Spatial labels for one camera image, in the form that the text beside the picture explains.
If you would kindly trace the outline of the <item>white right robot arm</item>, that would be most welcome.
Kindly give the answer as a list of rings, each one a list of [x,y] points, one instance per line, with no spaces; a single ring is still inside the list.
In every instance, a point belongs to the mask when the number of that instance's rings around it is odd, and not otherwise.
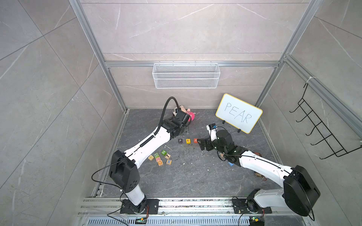
[[[314,220],[313,207],[321,193],[308,171],[297,165],[281,165],[238,146],[226,129],[214,123],[207,126],[209,137],[197,140],[201,150],[215,150],[222,161],[252,170],[280,186],[279,189],[254,189],[245,200],[249,212],[257,213],[270,207],[288,207],[294,213]]]

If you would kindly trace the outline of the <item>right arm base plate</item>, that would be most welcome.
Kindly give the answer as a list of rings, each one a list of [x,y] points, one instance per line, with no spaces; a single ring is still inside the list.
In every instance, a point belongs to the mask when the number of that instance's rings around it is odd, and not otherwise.
[[[271,207],[262,208],[255,201],[248,199],[231,199],[235,214],[271,214]]]

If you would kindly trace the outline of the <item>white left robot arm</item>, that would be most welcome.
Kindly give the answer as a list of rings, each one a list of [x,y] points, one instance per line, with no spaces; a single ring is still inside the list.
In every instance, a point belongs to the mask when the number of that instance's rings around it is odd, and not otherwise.
[[[139,168],[159,147],[184,132],[191,122],[189,113],[189,110],[178,108],[176,115],[162,120],[155,130],[138,144],[124,152],[117,150],[113,153],[109,177],[124,192],[135,212],[141,212],[147,201],[139,186]]]

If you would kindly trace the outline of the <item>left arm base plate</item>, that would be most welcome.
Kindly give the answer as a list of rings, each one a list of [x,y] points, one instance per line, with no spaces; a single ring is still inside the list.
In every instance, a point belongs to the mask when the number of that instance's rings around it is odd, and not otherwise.
[[[124,199],[120,214],[158,214],[159,201],[159,199],[145,198],[139,205],[134,205],[128,199]]]

